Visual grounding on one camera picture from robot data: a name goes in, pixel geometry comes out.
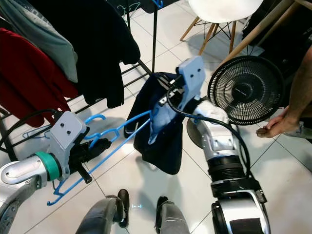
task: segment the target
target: black shirt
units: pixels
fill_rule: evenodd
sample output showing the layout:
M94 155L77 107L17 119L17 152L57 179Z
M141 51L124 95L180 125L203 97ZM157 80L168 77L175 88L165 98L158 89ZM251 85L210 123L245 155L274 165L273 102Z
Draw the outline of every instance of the black shirt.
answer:
M88 104L107 98L114 108L124 102L119 67L136 63L140 51L126 23L104 0L29 0L78 54L78 91Z

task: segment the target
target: white chair seat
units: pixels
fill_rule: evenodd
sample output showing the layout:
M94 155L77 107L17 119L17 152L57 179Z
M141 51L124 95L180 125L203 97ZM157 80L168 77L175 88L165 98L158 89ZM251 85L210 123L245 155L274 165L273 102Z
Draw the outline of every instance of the white chair seat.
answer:
M212 23L226 23L252 15L263 0L189 0L198 17Z

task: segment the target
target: electric fan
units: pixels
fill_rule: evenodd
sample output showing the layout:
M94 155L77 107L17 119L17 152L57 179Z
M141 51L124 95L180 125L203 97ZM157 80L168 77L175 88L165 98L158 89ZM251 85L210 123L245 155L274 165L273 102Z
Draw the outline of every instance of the electric fan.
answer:
M284 95L284 80L270 61L240 56L222 64L208 86L211 102L226 111L236 125L251 125L270 117Z

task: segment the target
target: wooden chair leg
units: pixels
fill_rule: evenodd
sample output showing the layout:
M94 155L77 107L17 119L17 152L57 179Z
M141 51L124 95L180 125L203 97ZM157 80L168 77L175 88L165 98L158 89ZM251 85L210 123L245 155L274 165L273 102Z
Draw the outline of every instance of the wooden chair leg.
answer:
M198 52L198 55L201 55L203 53L203 51L205 49L205 46L206 46L206 44L207 44L207 42L208 42L208 40L210 38L210 35L213 32L214 27L215 27L215 23L212 23L210 28L209 28L209 31L208 31L208 33L207 33L207 35L205 37L204 43L202 44L202 46L201 46L201 48L200 48L200 50Z
M197 23L197 21L199 20L199 17L197 16L195 18L195 20L193 20L193 22L191 23L191 25L187 28L187 30L185 31L185 33L181 36L180 41L183 41L183 39L185 38L185 36L190 32L190 30L194 27L194 25Z
M231 33L231 42L230 42L230 50L229 53L233 50L234 38L235 38L235 31L236 31L236 21L232 22L232 33Z
M284 13L293 4L293 0L282 0L242 41L237 47L220 63L219 66L234 58L241 52L256 36L268 27L276 18Z
M216 34L216 31L217 31L218 27L219 27L219 24L217 23L217 24L215 25L215 27L214 27L214 33L213 33L213 36Z
M275 31L276 28L278 28L282 22L287 19L288 16L291 16L298 8L300 7L300 4L297 2L293 2L293 4L284 12L284 14L278 19L278 21L275 22L275 24L270 28L270 30L264 35L264 37L261 39L261 41L258 43L257 46L260 46L266 38L269 37L269 35L272 34L272 32Z

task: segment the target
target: white tile floor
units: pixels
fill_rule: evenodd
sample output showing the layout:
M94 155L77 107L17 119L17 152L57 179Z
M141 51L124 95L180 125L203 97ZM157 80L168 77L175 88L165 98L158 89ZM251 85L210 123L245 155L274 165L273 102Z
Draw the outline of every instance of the white tile floor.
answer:
M156 71L174 72L185 59L196 55L203 40L203 27L198 26L190 32L186 42L179 38L195 15L186 0L181 0L159 11L156 49ZM151 67L153 15L138 11L131 20L132 33L139 44L142 60ZM241 39L241 24L237 25L237 45ZM212 39L203 54L206 82L202 95L206 95L211 73L228 52L229 41L224 35ZM121 66L122 70L130 65ZM128 72L124 77L127 83L142 74L141 69ZM102 101L79 114L82 119L91 114L103 113L107 120L91 124L91 131L104 130L122 123L132 107L135 96L144 84L144 79L125 88L125 104L115 109L107 109ZM83 99L71 101L73 111L83 107ZM11 126L16 118L6 120ZM250 150L252 172L260 181L267 196L267 209L273 234L310 234L312 233L312 145L303 139L279 136L274 139L262 139L255 135L260 125L241 127L243 138ZM11 134L11 140L22 139L22 133L30 130L25 125ZM46 141L33 139L16 147L19 159L44 149ZM93 167L114 147L98 158L88 162ZM7 156L0 153L0 165L7 163ZM124 145L113 157L109 158L92 176L91 184L80 184L70 194L54 206L46 206L46 201L54 198L52 185L35 192L21 206L10 234L69 234L75 233L82 218L98 200L105 195L116 195L125 188L130 193L130 226L120 229L114 225L113 234L154 234L156 202L160 195L166 195L183 211L193 234L213 234L210 213L212 197L207 173L207 163L201 149L189 139L184 125L183 158L181 170L177 175L167 175L142 161L140 153L135 151L132 141ZM70 182L78 178L70 177Z

